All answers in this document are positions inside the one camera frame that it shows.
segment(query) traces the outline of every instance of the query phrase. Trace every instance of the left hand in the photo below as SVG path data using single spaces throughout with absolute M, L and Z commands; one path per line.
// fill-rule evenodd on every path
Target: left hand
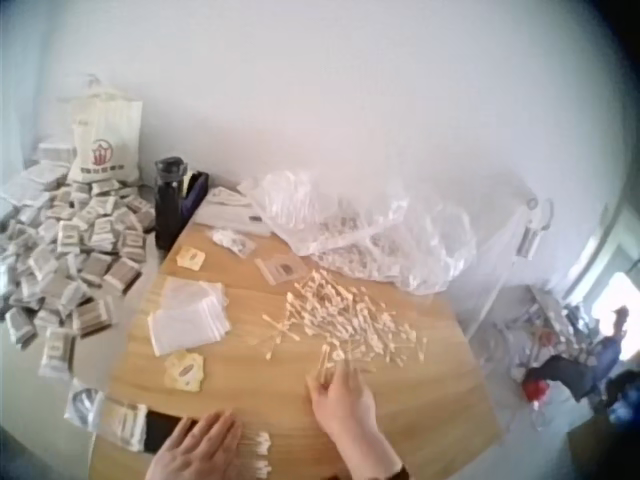
M 223 480 L 235 458 L 242 427 L 232 412 L 215 412 L 189 431 L 183 418 L 153 458 L 146 480 Z

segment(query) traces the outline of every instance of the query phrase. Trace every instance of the right hand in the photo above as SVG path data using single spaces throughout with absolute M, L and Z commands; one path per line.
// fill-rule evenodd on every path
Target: right hand
M 389 478 L 400 471 L 402 461 L 378 430 L 373 394 L 358 370 L 342 362 L 329 385 L 312 375 L 307 386 L 320 428 L 336 444 L 355 480 Z

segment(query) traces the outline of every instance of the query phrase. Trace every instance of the wooden table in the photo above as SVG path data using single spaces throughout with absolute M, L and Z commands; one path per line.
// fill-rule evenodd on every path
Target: wooden table
M 111 378 L 109 394 L 176 416 L 200 417 L 215 409 L 234 408 L 251 430 L 270 433 L 271 479 L 321 479 L 342 472 L 342 462 L 319 430 L 307 397 L 305 376 L 320 359 L 321 340 L 301 334 L 285 340 L 265 359 L 265 347 L 250 341 L 272 333 L 262 313 L 279 320 L 285 294 L 292 286 L 270 286 L 255 258 L 288 253 L 276 236 L 254 237 L 256 250 L 246 260 L 215 245 L 207 228 L 185 229 L 160 269 L 133 320 L 126 353 Z M 199 272 L 176 264 L 183 245 L 206 253 Z M 310 267 L 311 260 L 305 259 Z M 195 349 L 205 357 L 200 393 L 167 389 L 164 358 L 153 354 L 147 317 L 158 308 L 167 275 L 221 282 L 229 300 L 232 330 L 223 341 Z M 501 435 L 483 378 L 451 308 L 443 295 L 417 297 L 388 284 L 353 280 L 334 274 L 346 286 L 365 286 L 370 296 L 386 303 L 428 337 L 426 358 L 403 368 L 372 362 L 367 375 L 377 402 L 379 424 L 410 471 L 419 479 L 445 479 L 475 459 Z M 92 479 L 144 478 L 151 457 L 134 454 L 97 438 L 90 465 Z

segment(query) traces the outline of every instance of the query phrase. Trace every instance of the red logo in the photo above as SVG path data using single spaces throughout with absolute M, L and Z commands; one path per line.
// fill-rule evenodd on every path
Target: red logo
M 106 140 L 96 140 L 93 142 L 93 164 L 100 167 L 111 161 L 113 156 L 113 147 Z

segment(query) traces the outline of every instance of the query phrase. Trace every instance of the white paper bag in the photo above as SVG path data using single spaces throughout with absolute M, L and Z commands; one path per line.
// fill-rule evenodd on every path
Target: white paper bag
M 91 183 L 113 178 L 134 184 L 142 101 L 121 92 L 96 87 L 72 104 L 73 136 L 78 154 L 69 179 Z

